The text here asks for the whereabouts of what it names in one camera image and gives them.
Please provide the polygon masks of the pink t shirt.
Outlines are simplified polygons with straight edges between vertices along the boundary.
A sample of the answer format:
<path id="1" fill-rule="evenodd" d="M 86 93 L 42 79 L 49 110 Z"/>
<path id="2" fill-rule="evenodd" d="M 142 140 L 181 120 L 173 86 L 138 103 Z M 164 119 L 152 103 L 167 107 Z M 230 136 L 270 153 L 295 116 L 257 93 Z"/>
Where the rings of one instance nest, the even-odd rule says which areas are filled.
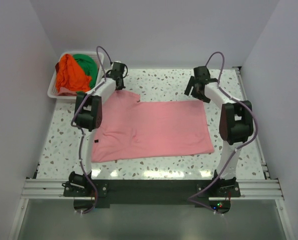
<path id="1" fill-rule="evenodd" d="M 104 103 L 102 114 L 93 163 L 214 152 L 202 101 L 144 102 L 119 90 Z"/>

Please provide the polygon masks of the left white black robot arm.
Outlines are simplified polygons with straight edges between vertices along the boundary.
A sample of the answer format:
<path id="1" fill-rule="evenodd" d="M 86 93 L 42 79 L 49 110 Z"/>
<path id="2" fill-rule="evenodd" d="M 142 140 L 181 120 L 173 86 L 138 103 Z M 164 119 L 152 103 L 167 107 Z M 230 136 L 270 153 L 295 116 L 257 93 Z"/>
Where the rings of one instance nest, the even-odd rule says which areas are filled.
<path id="1" fill-rule="evenodd" d="M 125 88 L 124 78 L 128 74 L 126 64 L 119 61 L 111 63 L 109 70 L 103 71 L 104 75 L 99 84 L 88 92 L 78 92 L 76 96 L 74 116 L 71 126 L 81 131 L 81 138 L 77 151 L 77 164 L 71 175 L 79 180 L 75 184 L 75 191 L 81 196 L 92 192 L 92 183 L 85 179 L 91 175 L 91 151 L 96 130 L 101 126 L 103 104 L 115 92 Z"/>

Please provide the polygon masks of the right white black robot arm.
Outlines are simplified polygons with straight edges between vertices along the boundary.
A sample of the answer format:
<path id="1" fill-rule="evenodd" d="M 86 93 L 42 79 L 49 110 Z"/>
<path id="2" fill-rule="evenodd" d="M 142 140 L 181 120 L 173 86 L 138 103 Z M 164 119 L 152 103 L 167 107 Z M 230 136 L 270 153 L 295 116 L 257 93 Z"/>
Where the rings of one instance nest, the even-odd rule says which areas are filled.
<path id="1" fill-rule="evenodd" d="M 195 67 L 193 72 L 184 94 L 205 103 L 213 102 L 221 110 L 219 134 L 223 140 L 223 150 L 210 183 L 213 194 L 220 197 L 229 191 L 229 186 L 235 184 L 241 148 L 249 143 L 249 137 L 253 135 L 252 104 L 226 93 L 220 87 L 219 80 L 211 77 L 206 66 Z"/>

